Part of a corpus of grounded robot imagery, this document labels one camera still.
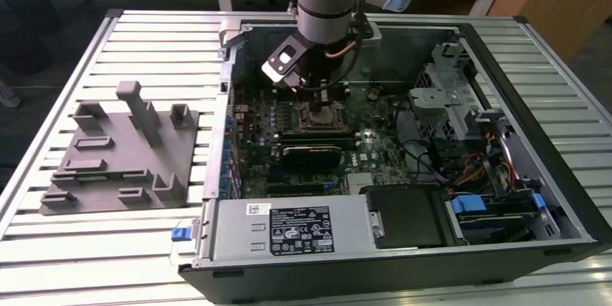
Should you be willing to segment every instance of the floor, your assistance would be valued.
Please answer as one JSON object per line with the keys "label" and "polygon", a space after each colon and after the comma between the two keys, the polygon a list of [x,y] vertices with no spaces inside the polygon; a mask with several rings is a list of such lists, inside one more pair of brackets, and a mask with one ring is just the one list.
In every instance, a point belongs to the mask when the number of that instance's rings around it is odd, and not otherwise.
{"label": "floor", "polygon": [[[0,108],[0,190],[21,160],[108,9],[218,10],[216,0],[52,0],[62,28],[42,40],[53,63],[33,75],[14,75],[0,64],[1,80],[21,98]],[[288,0],[232,0],[236,11],[284,11]],[[10,14],[0,4],[0,27]],[[569,67],[612,111],[612,25],[602,25]]]}

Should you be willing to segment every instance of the metal slat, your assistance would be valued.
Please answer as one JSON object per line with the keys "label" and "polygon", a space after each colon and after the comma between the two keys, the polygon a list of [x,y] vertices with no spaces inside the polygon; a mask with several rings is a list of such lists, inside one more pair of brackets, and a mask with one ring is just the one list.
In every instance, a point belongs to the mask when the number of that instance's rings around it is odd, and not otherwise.
{"label": "metal slat", "polygon": [[93,75],[82,83],[85,87],[117,86],[120,82],[137,78],[141,86],[217,86],[218,74],[208,75]]}
{"label": "metal slat", "polygon": [[612,187],[609,187],[609,188],[606,188],[606,187],[602,187],[602,188],[592,187],[592,188],[585,188],[584,190],[586,190],[586,193],[589,194],[590,198],[593,198],[593,199],[604,199],[604,198],[612,197]]}
{"label": "metal slat", "polygon": [[506,36],[506,37],[496,37],[496,36],[482,36],[482,42],[489,44],[510,44],[524,47],[533,46],[532,40],[526,36]]}
{"label": "metal slat", "polygon": [[558,145],[608,145],[612,147],[612,137],[600,138],[553,138],[550,139],[554,146]]}
{"label": "metal slat", "polygon": [[[170,253],[168,241],[168,231],[2,240],[0,242],[0,262],[42,263],[165,255]],[[194,248],[182,248],[182,253],[194,254]]]}
{"label": "metal slat", "polygon": [[197,42],[217,42],[218,35],[212,32],[113,32],[108,39],[114,41],[197,41]]}
{"label": "metal slat", "polygon": [[590,110],[533,110],[537,122],[544,123],[594,123],[600,122]]}
{"label": "metal slat", "polygon": [[41,214],[20,214],[12,217],[12,226],[33,224],[65,224],[80,222],[140,220],[140,219],[190,219],[201,213],[200,207],[176,209],[150,209],[146,211],[113,211],[109,213],[84,213],[70,215],[44,216]]}
{"label": "metal slat", "polygon": [[[213,100],[218,94],[216,87],[142,87],[144,100]],[[93,87],[76,91],[76,100],[114,100],[116,87]]]}
{"label": "metal slat", "polygon": [[5,232],[5,236],[12,237],[13,239],[20,239],[24,237],[26,238],[28,236],[40,235],[48,236],[89,233],[108,234],[120,233],[125,231],[162,231],[173,229],[177,226],[178,222],[180,221],[176,219],[152,219],[136,221],[101,221],[94,222],[92,224],[70,224],[69,226],[65,226],[64,224],[10,226],[10,228],[8,228]]}
{"label": "metal slat", "polygon": [[550,138],[596,138],[610,136],[609,128],[601,123],[552,123],[542,124]]}
{"label": "metal slat", "polygon": [[180,73],[220,73],[221,64],[216,62],[161,62],[161,63],[101,63],[92,69],[94,75],[146,75]]}
{"label": "metal slat", "polygon": [[177,267],[168,264],[168,257],[130,259],[126,262],[122,260],[82,262],[73,265],[70,268],[73,273],[68,275],[62,274],[64,269],[65,266],[61,264],[0,269],[1,290],[6,293],[40,292],[182,282],[176,273]]}
{"label": "metal slat", "polygon": [[[212,23],[217,24],[226,20],[226,16],[210,16],[209,14],[124,14],[120,23]],[[278,16],[257,16],[262,21],[277,21]]]}
{"label": "metal slat", "polygon": [[218,42],[108,42],[104,52],[216,52]]}
{"label": "metal slat", "polygon": [[220,24],[185,23],[117,23],[116,32],[214,32],[218,33]]}
{"label": "metal slat", "polygon": [[488,28],[474,27],[480,36],[525,36],[525,31],[521,28]]}
{"label": "metal slat", "polygon": [[541,54],[521,54],[521,53],[493,53],[493,57],[496,58],[500,64],[506,63],[541,63],[548,64],[548,58]]}
{"label": "metal slat", "polygon": [[540,50],[532,44],[486,44],[486,48],[493,54],[500,53],[520,53],[520,54],[540,54]]}
{"label": "metal slat", "polygon": [[[540,73],[540,74],[522,74],[522,73],[508,73],[505,75],[514,86],[518,85],[566,85],[564,78],[556,73]],[[476,81],[478,84],[485,85],[485,80],[481,75],[476,75]]]}
{"label": "metal slat", "polygon": [[582,184],[584,188],[601,188],[612,186],[612,169],[574,171],[573,174],[576,175],[580,184]]}
{"label": "metal slat", "polygon": [[[549,97],[549,96],[561,96],[561,97],[576,97],[576,90],[568,85],[529,85],[529,86],[514,86],[516,92],[521,95],[522,98],[526,97]],[[488,88],[488,85],[481,85],[481,91],[485,96],[493,97],[493,92]]]}
{"label": "metal slat", "polygon": [[582,143],[576,145],[554,145],[560,153],[606,153],[612,152],[610,144]]}
{"label": "metal slat", "polygon": [[[486,98],[488,103],[496,109],[500,108],[493,96]],[[578,97],[526,97],[522,99],[530,110],[581,110],[588,109],[588,104]]]}
{"label": "metal slat", "polygon": [[92,300],[96,300],[98,305],[129,305],[129,306],[192,306],[185,305],[185,302],[196,302],[197,306],[213,306],[205,299],[201,293],[186,283],[170,283],[165,285],[154,284],[150,287],[128,287],[117,288],[90,288],[78,290],[62,291],[60,294],[25,294],[26,297],[5,298],[1,301],[2,306],[84,306],[90,305]]}
{"label": "metal slat", "polygon": [[610,167],[612,153],[577,153],[562,156],[572,170],[586,170]]}
{"label": "metal slat", "polygon": [[220,62],[216,52],[102,52],[97,62]]}

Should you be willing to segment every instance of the metal bracket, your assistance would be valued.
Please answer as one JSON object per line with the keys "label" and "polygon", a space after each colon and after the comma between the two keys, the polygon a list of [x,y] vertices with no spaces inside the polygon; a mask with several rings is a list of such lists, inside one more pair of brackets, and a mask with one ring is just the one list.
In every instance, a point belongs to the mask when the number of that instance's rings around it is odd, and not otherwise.
{"label": "metal bracket", "polygon": [[214,215],[217,212],[217,200],[208,199],[204,200],[204,213],[201,215],[201,220],[197,222],[197,242],[198,242],[198,252],[197,258],[198,259],[209,259],[212,256],[212,235],[213,235],[213,223],[214,223]]}
{"label": "metal bracket", "polygon": [[440,109],[446,105],[460,105],[461,98],[456,91],[446,92],[442,89],[418,88],[410,90],[410,99],[414,107],[421,109]]}
{"label": "metal bracket", "polygon": [[505,118],[501,110],[472,110],[465,116],[465,125],[468,126],[468,135],[480,135],[480,126],[482,124],[493,124]]}
{"label": "metal bracket", "polygon": [[221,48],[218,50],[218,57],[224,61],[229,59],[229,50],[233,46],[242,44],[245,37],[240,32],[241,21],[236,19],[226,19],[221,21],[221,28],[218,30],[218,43]]}
{"label": "metal bracket", "polygon": [[380,29],[376,23],[368,22],[369,29],[370,29],[370,37],[364,38],[364,43],[361,44],[362,48],[380,48],[380,42],[382,40],[382,34],[380,33]]}

